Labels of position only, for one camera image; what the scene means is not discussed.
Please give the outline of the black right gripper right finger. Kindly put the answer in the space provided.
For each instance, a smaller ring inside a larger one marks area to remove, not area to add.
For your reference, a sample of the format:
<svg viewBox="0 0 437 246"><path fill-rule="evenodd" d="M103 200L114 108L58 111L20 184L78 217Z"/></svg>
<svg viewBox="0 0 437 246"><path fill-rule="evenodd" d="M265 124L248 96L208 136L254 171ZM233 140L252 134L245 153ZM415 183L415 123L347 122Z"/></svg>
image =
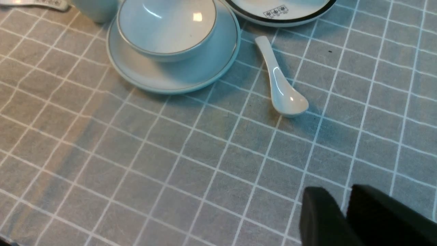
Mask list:
<svg viewBox="0 0 437 246"><path fill-rule="evenodd" d="M380 190L354 184L347 221L367 246L435 246L437 225Z"/></svg>

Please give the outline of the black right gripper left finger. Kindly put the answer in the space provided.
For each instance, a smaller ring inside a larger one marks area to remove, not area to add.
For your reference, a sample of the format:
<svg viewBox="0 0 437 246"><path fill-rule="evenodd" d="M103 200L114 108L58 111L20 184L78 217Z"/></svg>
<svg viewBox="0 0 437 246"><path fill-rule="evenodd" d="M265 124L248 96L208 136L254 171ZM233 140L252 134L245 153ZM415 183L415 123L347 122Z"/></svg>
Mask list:
<svg viewBox="0 0 437 246"><path fill-rule="evenodd" d="M299 219L303 246L363 246L336 200L321 187L306 187Z"/></svg>

